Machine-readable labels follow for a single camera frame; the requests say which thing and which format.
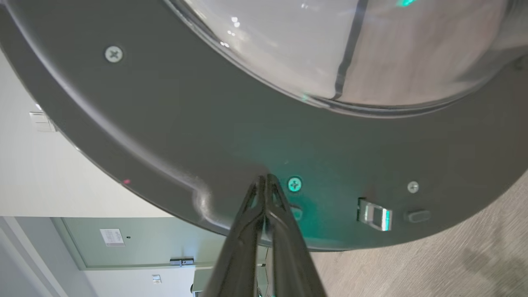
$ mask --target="metal latch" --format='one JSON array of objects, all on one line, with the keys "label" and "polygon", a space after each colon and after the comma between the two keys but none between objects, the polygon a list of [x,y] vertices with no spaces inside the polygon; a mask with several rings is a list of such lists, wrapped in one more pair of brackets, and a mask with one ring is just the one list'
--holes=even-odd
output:
[{"label": "metal latch", "polygon": [[392,210],[359,198],[357,205],[358,220],[379,231],[390,231],[392,225]]},{"label": "metal latch", "polygon": [[178,265],[179,267],[182,267],[185,265],[193,265],[193,264],[194,264],[193,258],[171,259],[171,265]]}]

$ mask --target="washing machine door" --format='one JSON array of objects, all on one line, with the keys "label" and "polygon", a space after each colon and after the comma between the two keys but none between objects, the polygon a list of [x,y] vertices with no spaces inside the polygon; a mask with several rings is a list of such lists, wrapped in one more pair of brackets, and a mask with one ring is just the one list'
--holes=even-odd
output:
[{"label": "washing machine door", "polygon": [[519,3],[5,0],[0,44],[150,203],[226,235],[273,173],[307,246],[344,250],[445,230],[524,173],[528,72],[502,33]]}]

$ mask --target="silver screw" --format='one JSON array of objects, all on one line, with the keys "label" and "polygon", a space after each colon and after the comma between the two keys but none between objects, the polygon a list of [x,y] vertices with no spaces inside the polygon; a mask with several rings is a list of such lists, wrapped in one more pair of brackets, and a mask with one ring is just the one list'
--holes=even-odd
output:
[{"label": "silver screw", "polygon": [[105,58],[110,63],[117,63],[123,58],[123,50],[115,45],[112,45],[106,48]]},{"label": "silver screw", "polygon": [[420,189],[420,185],[417,182],[415,182],[415,181],[411,181],[407,185],[407,190],[409,190],[409,192],[411,192],[411,194],[414,194],[414,193],[418,192],[419,189]]}]

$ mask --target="gray metal plate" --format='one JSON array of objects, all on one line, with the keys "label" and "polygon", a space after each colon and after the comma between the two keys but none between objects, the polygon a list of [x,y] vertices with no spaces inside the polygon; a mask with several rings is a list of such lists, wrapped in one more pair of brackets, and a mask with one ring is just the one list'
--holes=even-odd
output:
[{"label": "gray metal plate", "polygon": [[[288,198],[302,208],[309,248],[408,242],[482,210],[528,165],[526,71],[507,67],[434,113],[353,117],[261,84],[162,1],[5,6],[3,50],[61,131],[130,190],[217,233],[228,233],[250,181],[271,172],[283,184],[302,178]],[[109,45],[124,50],[122,61],[105,60]],[[410,181],[418,193],[407,190]],[[356,221],[359,197],[393,210],[391,231]],[[421,209],[429,220],[405,221]]]}]

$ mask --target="green light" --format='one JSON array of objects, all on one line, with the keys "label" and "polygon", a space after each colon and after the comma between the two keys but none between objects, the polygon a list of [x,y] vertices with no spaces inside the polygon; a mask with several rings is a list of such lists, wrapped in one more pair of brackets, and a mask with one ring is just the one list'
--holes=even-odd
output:
[{"label": "green light", "polygon": [[400,6],[402,7],[406,7],[406,6],[409,6],[411,5],[413,2],[415,2],[416,0],[401,0],[400,2]]},{"label": "green light", "polygon": [[291,192],[300,191],[302,186],[303,182],[300,181],[300,178],[290,178],[288,180],[288,190],[290,190]]}]

